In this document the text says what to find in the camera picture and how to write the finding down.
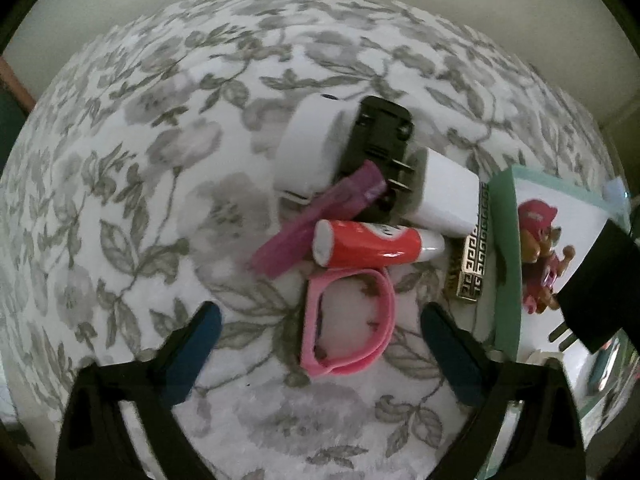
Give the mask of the brown wooden furniture edge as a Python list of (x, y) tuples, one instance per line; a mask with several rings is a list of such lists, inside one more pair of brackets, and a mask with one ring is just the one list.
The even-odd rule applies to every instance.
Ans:
[(22, 85), (4, 58), (0, 58), (0, 78), (1, 83), (9, 90), (14, 99), (17, 100), (18, 105), (26, 113), (30, 113), (34, 109), (36, 101)]

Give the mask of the black plug adapter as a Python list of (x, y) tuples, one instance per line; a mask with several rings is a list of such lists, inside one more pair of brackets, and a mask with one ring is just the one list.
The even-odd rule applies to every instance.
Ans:
[(405, 107), (378, 96), (366, 96), (359, 104), (337, 177), (352, 174), (368, 160), (378, 167), (390, 188), (409, 193), (411, 188), (402, 182), (402, 177), (414, 173), (405, 163), (412, 134), (412, 116)]

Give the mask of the red cartoon dog figure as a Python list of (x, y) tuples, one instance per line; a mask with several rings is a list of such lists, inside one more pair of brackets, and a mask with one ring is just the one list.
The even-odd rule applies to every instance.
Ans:
[(522, 304), (528, 314), (559, 309), (554, 285), (576, 255), (572, 245), (564, 246), (560, 256), (556, 252), (562, 235), (562, 228), (554, 223), (557, 214), (558, 210), (543, 200), (518, 205)]

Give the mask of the pink wristband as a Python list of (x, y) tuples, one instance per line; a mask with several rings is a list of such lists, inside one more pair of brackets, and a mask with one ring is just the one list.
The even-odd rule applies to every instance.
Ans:
[(376, 361), (396, 323), (396, 296), (384, 269), (338, 269), (308, 281), (299, 365), (310, 377), (351, 375)]

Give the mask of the gold patterned lighter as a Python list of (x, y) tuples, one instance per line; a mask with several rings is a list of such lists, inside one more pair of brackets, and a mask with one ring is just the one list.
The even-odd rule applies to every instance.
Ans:
[(475, 304), (483, 291), (489, 228), (488, 185), (480, 184), (476, 226), (465, 238), (451, 240), (445, 295)]

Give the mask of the grey floral fleece blanket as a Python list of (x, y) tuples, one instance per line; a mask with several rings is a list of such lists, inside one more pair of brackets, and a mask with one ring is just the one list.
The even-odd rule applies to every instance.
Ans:
[(368, 94), (416, 143), (483, 180), (514, 164), (597, 192), (592, 116), (469, 27), (400, 2), (186, 0), (75, 54), (1, 177), (1, 350), (40, 476), (78, 370), (149, 358), (205, 300), (224, 333), (176, 415), (221, 479), (423, 479), (468, 412), (418, 330), (446, 268), (390, 274), (398, 327), (373, 366), (311, 379), (296, 359), (314, 270), (247, 270), (280, 226), (272, 163), (307, 96)]

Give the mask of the red and white tube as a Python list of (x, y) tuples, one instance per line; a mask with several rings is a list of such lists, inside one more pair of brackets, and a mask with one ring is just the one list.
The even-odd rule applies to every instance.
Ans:
[(445, 248), (442, 234), (430, 230), (343, 220), (320, 220), (311, 243), (314, 261), (327, 269), (424, 262)]

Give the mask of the mint green storage box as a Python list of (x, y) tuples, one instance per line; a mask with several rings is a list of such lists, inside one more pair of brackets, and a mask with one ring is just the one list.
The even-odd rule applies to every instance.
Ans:
[[(559, 245), (576, 249), (576, 257), (555, 282), (555, 292), (577, 270), (608, 220), (623, 230), (628, 229), (629, 220), (622, 208), (601, 195), (523, 166), (513, 166), (493, 177), (488, 194), (497, 265), (494, 345), (516, 362), (534, 364), (544, 356), (561, 359), (579, 420), (585, 427), (584, 438), (589, 440), (593, 432), (587, 426), (606, 396), (604, 389), (593, 389), (591, 373), (597, 357), (579, 341), (564, 351), (556, 341), (548, 341), (548, 335), (562, 321), (559, 310), (528, 314), (524, 309), (518, 205), (526, 200), (543, 200), (555, 207), (558, 214), (554, 223), (562, 228)], [(620, 352), (634, 348), (624, 332), (618, 332), (612, 340)]]

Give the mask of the magenta translucent lighter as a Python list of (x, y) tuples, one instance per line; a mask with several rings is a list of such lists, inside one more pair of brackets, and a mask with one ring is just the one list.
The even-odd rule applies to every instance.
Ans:
[(366, 160), (351, 176), (316, 197), (258, 248), (250, 258), (250, 268), (270, 280), (288, 272), (311, 251), (314, 229), (320, 220), (352, 220), (369, 208), (386, 188), (381, 170)]

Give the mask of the white usb charger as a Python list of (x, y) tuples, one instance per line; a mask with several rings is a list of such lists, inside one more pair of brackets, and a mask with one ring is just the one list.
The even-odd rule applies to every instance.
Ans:
[(431, 148), (410, 155), (413, 168), (410, 193), (400, 205), (400, 216), (415, 226), (446, 237), (470, 235), (480, 209), (480, 178)]

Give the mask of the white round device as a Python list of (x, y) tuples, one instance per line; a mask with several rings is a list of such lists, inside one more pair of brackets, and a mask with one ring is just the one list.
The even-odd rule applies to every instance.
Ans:
[(282, 197), (306, 205), (331, 186), (357, 112), (357, 103), (326, 93), (302, 99), (274, 156), (273, 187)]

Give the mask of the black power adapter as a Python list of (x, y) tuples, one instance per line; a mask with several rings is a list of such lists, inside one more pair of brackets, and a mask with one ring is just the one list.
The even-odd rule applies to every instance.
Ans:
[(579, 341), (596, 353), (618, 332), (638, 347), (639, 246), (608, 220), (577, 270), (552, 298), (562, 321), (548, 341), (556, 341), (560, 350)]

